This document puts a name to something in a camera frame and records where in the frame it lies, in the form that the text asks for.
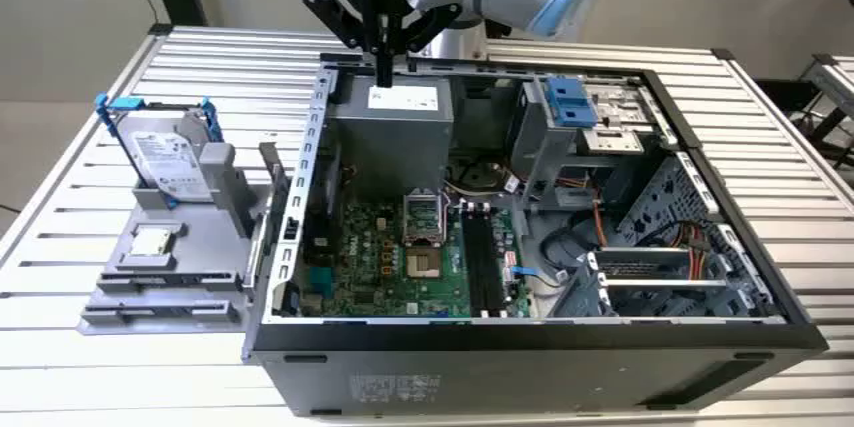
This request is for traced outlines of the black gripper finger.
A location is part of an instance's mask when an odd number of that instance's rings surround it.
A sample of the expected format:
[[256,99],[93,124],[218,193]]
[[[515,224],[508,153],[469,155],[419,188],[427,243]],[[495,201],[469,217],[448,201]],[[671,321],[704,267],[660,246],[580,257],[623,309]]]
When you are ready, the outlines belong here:
[[392,86],[395,57],[420,51],[439,33],[451,25],[461,13],[461,5],[447,4],[427,10],[403,26],[403,15],[389,14],[383,46],[383,86]]
[[305,7],[349,48],[360,48],[375,57],[376,86],[383,86],[383,31],[373,0],[356,0],[357,19],[339,0],[303,0]]

